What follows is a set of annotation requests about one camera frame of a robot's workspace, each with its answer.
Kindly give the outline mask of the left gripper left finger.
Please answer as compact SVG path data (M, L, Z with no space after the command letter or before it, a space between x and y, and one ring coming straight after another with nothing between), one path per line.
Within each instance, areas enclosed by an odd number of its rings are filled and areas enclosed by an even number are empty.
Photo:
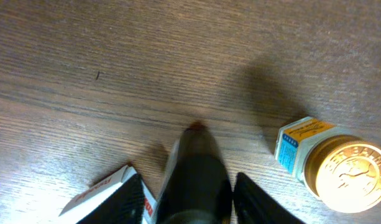
M135 174L77 224L141 224L144 205L141 175Z

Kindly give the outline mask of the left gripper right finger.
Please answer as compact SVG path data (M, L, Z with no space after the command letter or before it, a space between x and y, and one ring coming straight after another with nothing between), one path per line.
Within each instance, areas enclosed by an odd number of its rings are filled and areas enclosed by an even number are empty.
M303 223L243 172L236 176L233 200L238 224Z

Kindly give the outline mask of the dark bottle white cap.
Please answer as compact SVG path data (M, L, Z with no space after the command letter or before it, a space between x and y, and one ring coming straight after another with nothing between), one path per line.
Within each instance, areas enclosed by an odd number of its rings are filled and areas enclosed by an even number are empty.
M208 127L184 130L167 166L154 223L229 223L232 189L221 152Z

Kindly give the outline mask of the gold lid balm jar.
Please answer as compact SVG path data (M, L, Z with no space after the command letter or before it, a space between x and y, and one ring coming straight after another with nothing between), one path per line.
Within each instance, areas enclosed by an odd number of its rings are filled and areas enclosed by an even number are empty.
M305 117L278 130L274 155L332 210L359 213L381 201L381 149L348 129Z

